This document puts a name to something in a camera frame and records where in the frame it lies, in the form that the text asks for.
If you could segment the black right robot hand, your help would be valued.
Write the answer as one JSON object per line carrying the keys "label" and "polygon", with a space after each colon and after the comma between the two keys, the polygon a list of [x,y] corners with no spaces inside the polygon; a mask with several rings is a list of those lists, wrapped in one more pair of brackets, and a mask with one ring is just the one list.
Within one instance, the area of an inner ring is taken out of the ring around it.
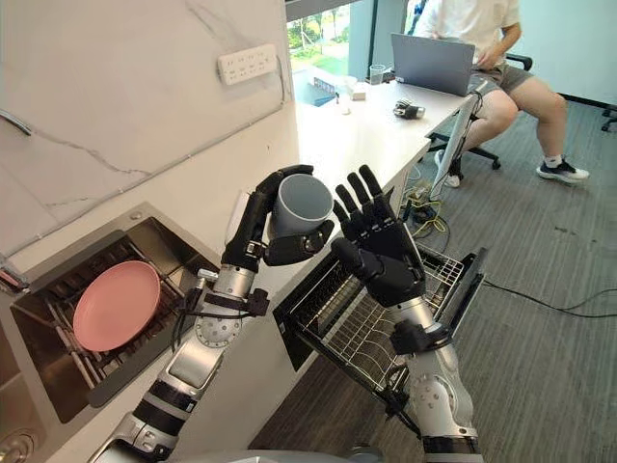
{"label": "black right robot hand", "polygon": [[424,295],[419,252],[373,172],[362,165],[347,180],[352,191],[342,184],[335,188],[334,214],[343,236],[332,242],[333,254],[385,308]]}

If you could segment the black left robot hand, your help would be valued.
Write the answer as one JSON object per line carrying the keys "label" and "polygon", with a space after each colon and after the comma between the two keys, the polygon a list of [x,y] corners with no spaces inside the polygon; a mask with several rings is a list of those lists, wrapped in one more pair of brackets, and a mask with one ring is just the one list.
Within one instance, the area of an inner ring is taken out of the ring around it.
{"label": "black left robot hand", "polygon": [[334,229],[329,219],[334,199],[312,175],[311,165],[294,165],[271,173],[250,195],[238,200],[229,219],[221,263],[258,271],[289,265],[318,254]]}

